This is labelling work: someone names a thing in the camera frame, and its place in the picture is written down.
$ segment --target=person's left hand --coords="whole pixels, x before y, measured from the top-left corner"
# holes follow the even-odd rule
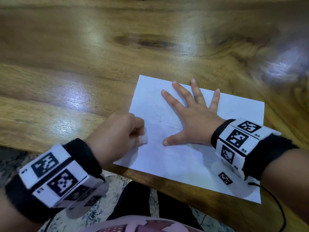
[[[142,144],[140,136],[145,134],[144,124],[142,118],[132,113],[112,114],[84,141],[101,166],[105,166]]]

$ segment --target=black and white square marker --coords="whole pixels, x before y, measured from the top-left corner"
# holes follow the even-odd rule
[[[233,164],[235,153],[227,148],[225,145],[222,145],[221,156],[230,164]]]
[[[248,139],[248,137],[249,136],[244,134],[243,132],[234,129],[231,134],[226,138],[226,141],[233,146],[239,148]]]
[[[100,195],[93,196],[85,205],[84,207],[93,206],[95,203],[101,198]]]
[[[84,200],[87,199],[88,196],[91,195],[95,190],[96,190],[96,188],[91,188],[89,191],[87,191],[85,194],[83,194],[82,197],[80,197],[80,198],[78,199],[78,201],[84,201]]]
[[[224,173],[219,174],[219,178],[228,186],[229,184],[233,183],[232,180]]]
[[[68,169],[62,171],[47,185],[60,197],[63,196],[69,189],[75,186],[78,180],[71,174]]]
[[[69,194],[64,200],[76,201],[79,197],[83,196],[90,187],[80,185],[71,194]]]
[[[59,161],[51,152],[49,152],[44,158],[32,164],[31,167],[36,176],[40,178],[57,164],[59,164]]]
[[[255,131],[257,131],[258,129],[262,128],[262,126],[253,124],[250,121],[245,121],[243,123],[241,123],[240,125],[237,125],[238,128],[241,128],[249,133],[254,133]]]

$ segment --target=pinky finger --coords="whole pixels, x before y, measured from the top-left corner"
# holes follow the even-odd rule
[[[216,89],[213,95],[213,98],[211,100],[211,104],[209,106],[209,110],[213,113],[217,113],[218,111],[218,105],[220,100],[220,89]]]

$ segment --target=black wristband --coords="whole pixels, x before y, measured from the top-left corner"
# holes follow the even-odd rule
[[[77,138],[65,144],[63,148],[88,174],[101,178],[102,168],[89,146]],[[28,190],[19,175],[5,186],[5,191],[12,205],[26,218],[36,223],[43,223],[55,216],[63,208],[49,208]]]
[[[225,128],[234,121],[235,119],[226,120],[222,125],[220,125],[211,136],[211,145],[216,148],[217,140],[219,139],[220,134],[225,130]]]
[[[243,172],[247,176],[261,180],[265,168],[286,151],[298,148],[292,141],[282,136],[271,134],[261,140],[250,152],[243,165]]]
[[[65,144],[63,148],[88,174],[100,178],[102,167],[83,140],[77,138]]]

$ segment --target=hand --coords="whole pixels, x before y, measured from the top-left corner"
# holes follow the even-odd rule
[[[225,121],[217,115],[220,90],[217,89],[214,92],[211,104],[207,108],[203,94],[195,79],[191,80],[191,89],[194,97],[176,81],[173,81],[172,85],[186,100],[187,108],[167,91],[162,90],[161,94],[180,116],[184,129],[164,139],[163,145],[171,146],[186,143],[211,145],[212,134]]]
[[[124,156],[131,148],[142,144],[139,136],[145,134],[144,120],[132,113],[112,114],[85,142],[94,156],[105,166]]]

